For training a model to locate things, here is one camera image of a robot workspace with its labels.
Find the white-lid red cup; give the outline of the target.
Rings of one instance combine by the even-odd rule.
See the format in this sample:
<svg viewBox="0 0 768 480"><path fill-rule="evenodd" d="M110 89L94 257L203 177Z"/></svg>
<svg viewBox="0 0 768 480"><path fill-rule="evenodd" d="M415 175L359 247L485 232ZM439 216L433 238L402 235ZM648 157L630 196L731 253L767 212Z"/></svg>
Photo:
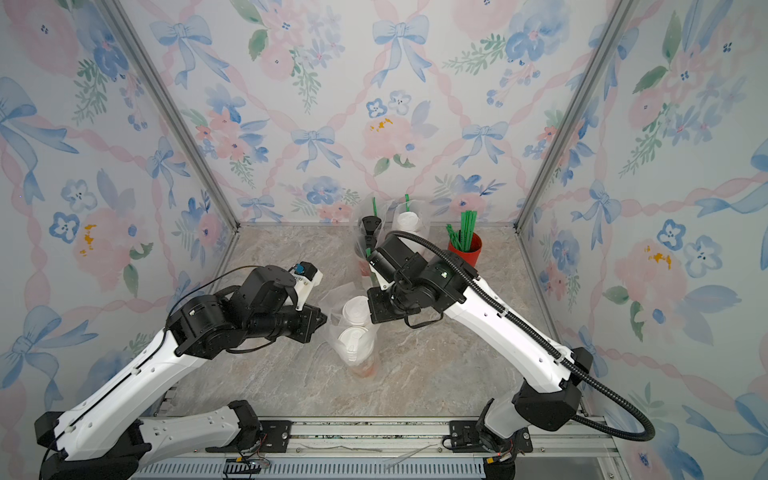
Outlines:
<svg viewBox="0 0 768 480"><path fill-rule="evenodd" d="M421 218L415 212L402 212L396 215L394 220L394 229L418 233L423 226Z"/></svg>

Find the clear plastic carrier bag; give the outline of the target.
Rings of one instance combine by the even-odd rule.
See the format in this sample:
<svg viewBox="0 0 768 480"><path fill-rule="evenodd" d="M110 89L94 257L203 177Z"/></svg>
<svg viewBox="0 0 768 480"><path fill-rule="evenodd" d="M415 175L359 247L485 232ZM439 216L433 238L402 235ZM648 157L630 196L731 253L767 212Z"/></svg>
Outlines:
<svg viewBox="0 0 768 480"><path fill-rule="evenodd" d="M428 201L423 199L404 200L394 207L391 229L427 238L432 217L433 209Z"/></svg>

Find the black-lid red cup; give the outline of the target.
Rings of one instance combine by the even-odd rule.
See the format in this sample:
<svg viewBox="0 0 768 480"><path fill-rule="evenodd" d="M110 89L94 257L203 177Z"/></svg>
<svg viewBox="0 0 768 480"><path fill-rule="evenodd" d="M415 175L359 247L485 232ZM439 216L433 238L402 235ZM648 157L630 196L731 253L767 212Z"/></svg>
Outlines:
<svg viewBox="0 0 768 480"><path fill-rule="evenodd" d="M376 236L382 228L383 221L381 218L367 215L361 218L360 225L365 235Z"/></svg>
<svg viewBox="0 0 768 480"><path fill-rule="evenodd" d="M375 236L364 235L361 242L363 252L367 252L368 250L375 250L377 248L377 242L378 239Z"/></svg>

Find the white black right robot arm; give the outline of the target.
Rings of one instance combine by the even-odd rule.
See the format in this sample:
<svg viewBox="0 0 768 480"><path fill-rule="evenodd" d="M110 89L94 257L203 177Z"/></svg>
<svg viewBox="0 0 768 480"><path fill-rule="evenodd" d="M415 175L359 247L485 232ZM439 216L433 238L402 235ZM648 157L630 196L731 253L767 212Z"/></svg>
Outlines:
<svg viewBox="0 0 768 480"><path fill-rule="evenodd" d="M410 233L389 233L366 259L377 278L367 292L373 323L408 321L424 309L478 335L517 369L523 382L490 400L477 420L475 440L454 438L465 451L529 452L529 427L553 432L574 420L581 402L579 374L591 355L570 350L519 317L458 254Z"/></svg>

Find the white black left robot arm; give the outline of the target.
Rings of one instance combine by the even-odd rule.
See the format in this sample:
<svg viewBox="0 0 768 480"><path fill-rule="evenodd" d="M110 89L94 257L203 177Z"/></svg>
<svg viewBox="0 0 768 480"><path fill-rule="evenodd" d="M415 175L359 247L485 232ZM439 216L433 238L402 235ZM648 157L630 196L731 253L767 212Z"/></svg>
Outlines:
<svg viewBox="0 0 768 480"><path fill-rule="evenodd" d="M289 269L257 266L240 285L182 297L148 346L102 387L75 407L35 421L45 450L40 478L128 479L151 463L193 450L243 454L259 448L267 435L246 400L166 420L144 413L219 354L247 353L247 340L309 342L327 320L307 302L322 278L310 262Z"/></svg>

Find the red straw holder cup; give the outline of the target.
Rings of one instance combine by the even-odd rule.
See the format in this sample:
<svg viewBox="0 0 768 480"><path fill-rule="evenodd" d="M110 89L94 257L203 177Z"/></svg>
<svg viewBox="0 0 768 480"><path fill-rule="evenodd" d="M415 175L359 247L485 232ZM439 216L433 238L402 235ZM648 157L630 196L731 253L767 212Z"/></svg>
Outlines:
<svg viewBox="0 0 768 480"><path fill-rule="evenodd" d="M483 243L482 239L477 233L474 233L472 236L472 241L470 243L470 247L468 251L462 251L454 246L453 242L450 241L448 244L448 250L457 254L459 257L461 257L467 264L471 265L472 267L475 267L477 265L480 253L482 251Z"/></svg>

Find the green wrapped straws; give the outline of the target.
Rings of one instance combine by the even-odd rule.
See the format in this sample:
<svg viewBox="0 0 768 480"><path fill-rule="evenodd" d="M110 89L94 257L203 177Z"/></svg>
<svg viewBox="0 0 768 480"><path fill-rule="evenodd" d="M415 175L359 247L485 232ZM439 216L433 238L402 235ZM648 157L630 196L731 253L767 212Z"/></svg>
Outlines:
<svg viewBox="0 0 768 480"><path fill-rule="evenodd" d="M461 213L459 228L446 225L450 245L457 251L469 252L472 249L477 217L477 211L466 210Z"/></svg>

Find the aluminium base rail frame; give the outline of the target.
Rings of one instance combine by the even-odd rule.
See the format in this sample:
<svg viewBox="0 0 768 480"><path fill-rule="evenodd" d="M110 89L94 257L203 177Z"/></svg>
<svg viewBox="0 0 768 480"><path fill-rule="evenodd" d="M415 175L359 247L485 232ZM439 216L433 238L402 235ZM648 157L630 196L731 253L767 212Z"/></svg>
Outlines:
<svg viewBox="0 0 768 480"><path fill-rule="evenodd" d="M137 479L626 479L614 439L577 423L529 427L492 453L473 417L269 417L261 451L194 452Z"/></svg>

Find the left aluminium corner post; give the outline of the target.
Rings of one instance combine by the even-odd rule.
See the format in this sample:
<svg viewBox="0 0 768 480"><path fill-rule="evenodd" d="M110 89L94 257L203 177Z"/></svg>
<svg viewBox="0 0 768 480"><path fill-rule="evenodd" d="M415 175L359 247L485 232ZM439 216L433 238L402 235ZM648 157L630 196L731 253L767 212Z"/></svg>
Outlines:
<svg viewBox="0 0 768 480"><path fill-rule="evenodd" d="M186 126L180 110L168 88L164 85L160 72L139 39L123 6L119 1L113 0L96 1L95 4L108 26L113 30L118 42L125 49L129 59L142 75L155 105L160 110L170 132L182 147L202 185L208 190L214 205L222 213L226 224L234 232L237 232L240 222L236 219L233 209L214 178L213 171L200 154L191 131Z"/></svg>

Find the aluminium corner post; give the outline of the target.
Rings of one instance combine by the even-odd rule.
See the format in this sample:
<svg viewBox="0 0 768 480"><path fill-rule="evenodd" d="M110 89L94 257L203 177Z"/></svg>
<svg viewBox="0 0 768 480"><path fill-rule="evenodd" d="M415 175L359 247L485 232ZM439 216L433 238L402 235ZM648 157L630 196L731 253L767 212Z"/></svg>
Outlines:
<svg viewBox="0 0 768 480"><path fill-rule="evenodd" d="M610 57L613 55L620 37L627 29L627 24L636 6L637 1L620 0L616 3L613 13L608 17L583 77L577 84L574 95L565 109L561 128L555 135L548 153L544 156L543 163L534 177L531 190L526 197L526 202L514 222L517 234L520 234L533 218L536 203L542 195L550 175L556 169L560 155L565 150L571 134L576 130L581 115L591 101L596 84L606 70Z"/></svg>
<svg viewBox="0 0 768 480"><path fill-rule="evenodd" d="M139 39L123 6L119 1L113 0L96 1L95 4L108 26L113 30L118 42L125 49L129 59L142 75L155 105L160 110L170 132L182 147L202 185L208 190L214 205L222 213L226 224L234 232L237 232L240 222L236 219L233 209L214 178L213 171L200 154L191 131L186 126L180 110L168 88L164 85L160 72Z"/></svg>

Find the right aluminium corner post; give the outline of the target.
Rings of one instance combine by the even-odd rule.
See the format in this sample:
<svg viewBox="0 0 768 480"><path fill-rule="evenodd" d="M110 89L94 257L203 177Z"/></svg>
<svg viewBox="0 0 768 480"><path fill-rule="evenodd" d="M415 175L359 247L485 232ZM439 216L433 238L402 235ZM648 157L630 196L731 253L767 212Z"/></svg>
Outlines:
<svg viewBox="0 0 768 480"><path fill-rule="evenodd" d="M613 13L608 17L583 77L577 84L574 95L565 109L561 128L555 135L548 153L544 156L543 163L534 177L531 190L526 197L526 202L514 222L517 234L520 234L533 218L536 203L542 195L550 175L556 169L560 155L565 150L571 134L576 130L581 115L591 101L596 84L606 70L610 57L613 55L620 37L627 29L627 24L636 6L637 1L620 0L616 3Z"/></svg>

